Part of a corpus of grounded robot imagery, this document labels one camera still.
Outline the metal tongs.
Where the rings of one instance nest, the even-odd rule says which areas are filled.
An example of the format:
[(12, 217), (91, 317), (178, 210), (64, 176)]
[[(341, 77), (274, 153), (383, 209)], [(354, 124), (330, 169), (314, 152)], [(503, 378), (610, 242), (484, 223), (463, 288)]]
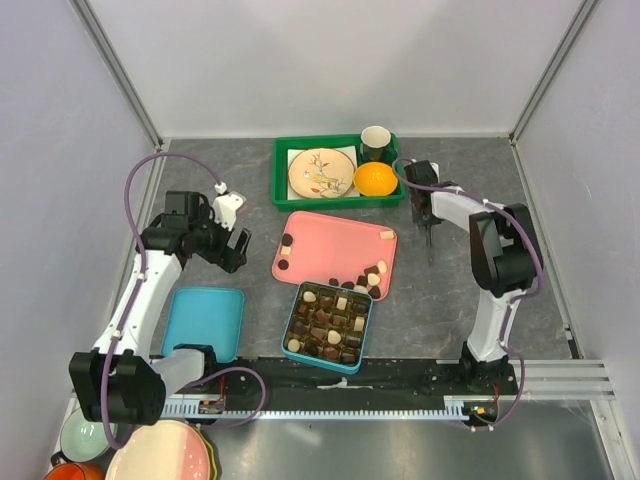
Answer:
[(433, 236), (432, 236), (432, 225), (427, 223), (424, 226), (425, 229), (425, 243), (426, 243), (426, 252), (427, 252), (427, 261), (429, 267), (434, 266), (435, 256), (434, 256), (434, 244), (433, 244)]

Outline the blue tin lid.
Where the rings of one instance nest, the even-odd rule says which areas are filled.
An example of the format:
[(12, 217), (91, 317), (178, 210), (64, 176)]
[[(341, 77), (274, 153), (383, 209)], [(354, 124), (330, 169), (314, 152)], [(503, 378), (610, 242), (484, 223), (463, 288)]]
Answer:
[(220, 364), (233, 362), (238, 353), (245, 306), (239, 289), (184, 287), (172, 298), (161, 354), (178, 345), (210, 346)]

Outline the white oval chocolate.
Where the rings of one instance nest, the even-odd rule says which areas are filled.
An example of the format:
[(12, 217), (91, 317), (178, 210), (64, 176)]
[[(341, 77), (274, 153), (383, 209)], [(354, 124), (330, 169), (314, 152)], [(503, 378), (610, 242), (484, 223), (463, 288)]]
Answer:
[(303, 294), (303, 300), (308, 303), (313, 303), (316, 301), (316, 295), (311, 291), (306, 291)]

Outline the pink chocolate tray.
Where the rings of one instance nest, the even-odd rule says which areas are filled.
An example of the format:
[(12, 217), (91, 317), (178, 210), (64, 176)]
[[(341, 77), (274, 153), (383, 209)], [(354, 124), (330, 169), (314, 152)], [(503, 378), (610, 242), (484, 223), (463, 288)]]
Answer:
[[(283, 256), (282, 237), (293, 237), (291, 254)], [(388, 226), (346, 218), (297, 211), (289, 215), (272, 264), (273, 277), (281, 282), (305, 281), (327, 284), (331, 279), (340, 285), (356, 284), (371, 273), (379, 282), (374, 285), (374, 299), (384, 299), (390, 290), (393, 263), (398, 244), (397, 233)], [(278, 262), (287, 260), (289, 268), (280, 270)]]

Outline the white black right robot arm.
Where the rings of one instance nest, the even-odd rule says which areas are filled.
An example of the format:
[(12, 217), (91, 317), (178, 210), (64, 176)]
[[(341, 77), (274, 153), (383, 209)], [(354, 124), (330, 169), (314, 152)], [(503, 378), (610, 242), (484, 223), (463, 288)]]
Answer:
[(529, 210), (523, 204), (491, 202), (459, 186), (405, 184), (418, 222), (447, 221), (469, 234), (480, 297), (457, 377), (465, 391), (481, 393), (494, 381), (492, 368), (511, 355), (508, 338), (519, 304), (541, 289), (543, 260)]

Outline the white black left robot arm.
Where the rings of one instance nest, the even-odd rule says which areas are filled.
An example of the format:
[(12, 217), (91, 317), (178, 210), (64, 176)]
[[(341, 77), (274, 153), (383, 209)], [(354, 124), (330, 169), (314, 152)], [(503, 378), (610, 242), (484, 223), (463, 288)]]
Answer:
[(233, 236), (246, 199), (224, 192), (214, 199), (194, 191), (171, 191), (164, 210), (142, 231), (132, 272), (115, 313), (87, 352), (69, 364), (80, 409), (91, 422), (153, 425), (166, 399), (187, 385), (208, 393), (219, 382), (224, 354), (211, 334), (189, 328), (167, 353), (150, 349), (163, 306), (189, 259), (197, 256), (227, 273), (246, 262), (251, 239)]

